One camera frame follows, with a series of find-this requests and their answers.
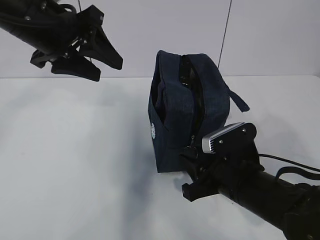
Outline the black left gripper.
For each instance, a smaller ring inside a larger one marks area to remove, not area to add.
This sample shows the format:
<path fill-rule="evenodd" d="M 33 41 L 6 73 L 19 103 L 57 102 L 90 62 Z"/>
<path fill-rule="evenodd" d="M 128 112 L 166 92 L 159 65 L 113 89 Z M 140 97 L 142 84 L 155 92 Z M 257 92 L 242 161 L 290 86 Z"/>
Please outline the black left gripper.
<path fill-rule="evenodd" d="M 121 70 L 123 58 L 103 31 L 104 13 L 95 5 L 77 10 L 73 5 L 38 5 L 30 10 L 30 63 L 51 72 L 99 82 L 101 70 L 85 57 Z"/>

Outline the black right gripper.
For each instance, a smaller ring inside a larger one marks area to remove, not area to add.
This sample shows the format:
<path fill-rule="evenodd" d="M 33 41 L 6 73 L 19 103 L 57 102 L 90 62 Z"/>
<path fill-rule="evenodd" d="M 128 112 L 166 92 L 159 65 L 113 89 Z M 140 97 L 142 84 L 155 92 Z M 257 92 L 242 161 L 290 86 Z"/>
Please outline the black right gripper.
<path fill-rule="evenodd" d="M 226 193 L 232 200 L 238 199 L 243 181 L 265 169 L 260 163 L 255 145 L 257 128 L 253 123 L 245 123 L 245 145 L 227 152 L 203 153 L 202 145 L 190 145 L 183 149 L 179 159 L 192 179 L 192 183 L 182 185 L 183 197 L 195 200 Z"/>

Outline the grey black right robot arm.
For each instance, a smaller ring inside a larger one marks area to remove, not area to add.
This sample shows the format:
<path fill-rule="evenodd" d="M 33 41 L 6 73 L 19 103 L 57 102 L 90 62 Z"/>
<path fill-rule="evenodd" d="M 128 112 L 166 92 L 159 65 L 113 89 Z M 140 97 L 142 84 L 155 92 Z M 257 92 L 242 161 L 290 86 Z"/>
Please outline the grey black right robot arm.
<path fill-rule="evenodd" d="M 283 174 L 319 180 L 319 171 L 290 162 L 276 175 L 265 171 L 255 145 L 257 129 L 238 122 L 204 136 L 200 146 L 190 145 L 180 160 L 192 179 L 182 186 L 183 196 L 193 202 L 223 195 L 281 230 L 288 240 L 320 237 L 320 188 L 290 183 Z"/>

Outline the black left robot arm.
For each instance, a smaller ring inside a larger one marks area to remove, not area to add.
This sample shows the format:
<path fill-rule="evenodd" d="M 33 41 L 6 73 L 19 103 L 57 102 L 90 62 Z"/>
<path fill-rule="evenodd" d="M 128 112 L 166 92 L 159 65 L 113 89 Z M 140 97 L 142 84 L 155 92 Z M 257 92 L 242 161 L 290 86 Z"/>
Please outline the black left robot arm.
<path fill-rule="evenodd" d="M 95 5 L 77 11 L 57 0 L 2 0 L 0 27 L 35 48 L 30 63 L 40 69 L 99 82 L 97 60 L 121 70 L 123 58 L 103 30 L 105 14 Z"/>

